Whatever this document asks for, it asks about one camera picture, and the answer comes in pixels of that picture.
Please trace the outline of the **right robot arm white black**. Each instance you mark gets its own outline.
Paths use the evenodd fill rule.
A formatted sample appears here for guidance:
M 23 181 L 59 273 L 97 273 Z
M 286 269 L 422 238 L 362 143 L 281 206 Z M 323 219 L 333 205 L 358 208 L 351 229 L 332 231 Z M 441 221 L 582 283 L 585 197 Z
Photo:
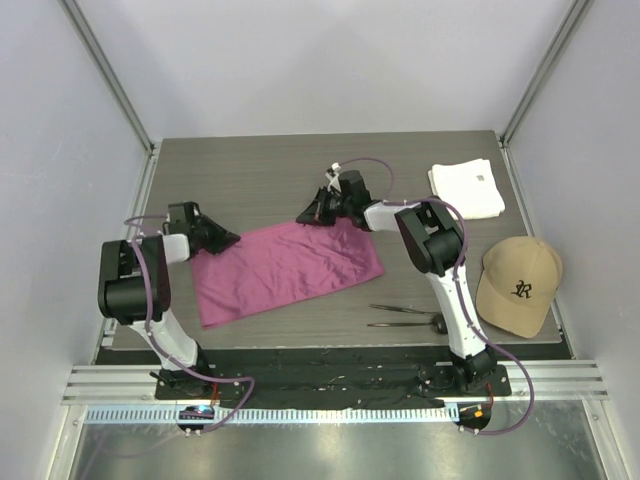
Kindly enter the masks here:
M 329 227 L 339 219 L 366 232 L 396 232 L 407 255 L 430 283 L 447 328 L 451 364 L 418 377 L 423 392 L 454 395 L 507 395 L 508 377 L 486 338 L 466 280 L 464 229 L 450 208 L 437 197 L 391 202 L 371 196 L 361 173 L 326 173 L 329 184 L 318 189 L 296 217 L 301 225 Z

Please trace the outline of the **magenta cloth napkin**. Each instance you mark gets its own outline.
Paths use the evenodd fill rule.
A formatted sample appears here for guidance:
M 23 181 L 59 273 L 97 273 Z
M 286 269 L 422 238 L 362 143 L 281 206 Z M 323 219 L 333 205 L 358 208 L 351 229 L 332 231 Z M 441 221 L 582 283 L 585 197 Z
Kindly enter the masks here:
M 385 273 L 371 235 L 339 219 L 254 230 L 219 254 L 191 260 L 200 324 L 215 328 L 332 294 Z

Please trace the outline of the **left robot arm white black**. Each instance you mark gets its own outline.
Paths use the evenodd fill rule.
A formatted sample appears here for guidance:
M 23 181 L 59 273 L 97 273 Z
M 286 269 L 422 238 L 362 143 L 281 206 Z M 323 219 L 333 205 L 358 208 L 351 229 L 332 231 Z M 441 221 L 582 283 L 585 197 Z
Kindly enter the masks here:
M 161 388 L 193 399 L 215 391 L 203 349 L 180 325 L 171 309 L 169 266 L 201 252 L 221 254 L 241 236 L 202 214 L 194 202 L 164 215 L 134 216 L 125 224 L 130 239 L 101 247 L 97 303 L 104 318 L 141 336 L 160 362 L 152 376 Z

